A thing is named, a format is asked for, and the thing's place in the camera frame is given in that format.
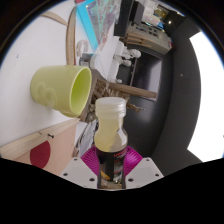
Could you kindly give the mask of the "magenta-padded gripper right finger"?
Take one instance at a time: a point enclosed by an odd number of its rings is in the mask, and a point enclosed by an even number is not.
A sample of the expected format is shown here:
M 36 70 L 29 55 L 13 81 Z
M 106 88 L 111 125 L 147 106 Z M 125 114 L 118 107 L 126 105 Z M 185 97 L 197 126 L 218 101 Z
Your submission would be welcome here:
M 150 157 L 143 158 L 128 147 L 125 156 L 125 188 L 135 189 L 163 178 L 163 174 Z

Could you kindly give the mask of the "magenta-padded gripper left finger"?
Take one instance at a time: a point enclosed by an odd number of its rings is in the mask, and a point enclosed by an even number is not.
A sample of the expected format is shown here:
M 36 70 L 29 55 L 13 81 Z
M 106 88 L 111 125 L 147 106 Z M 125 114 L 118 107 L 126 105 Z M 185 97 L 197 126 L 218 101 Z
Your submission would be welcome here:
M 73 157 L 60 176 L 78 186 L 97 189 L 99 161 L 95 147 L 91 147 L 81 157 Z

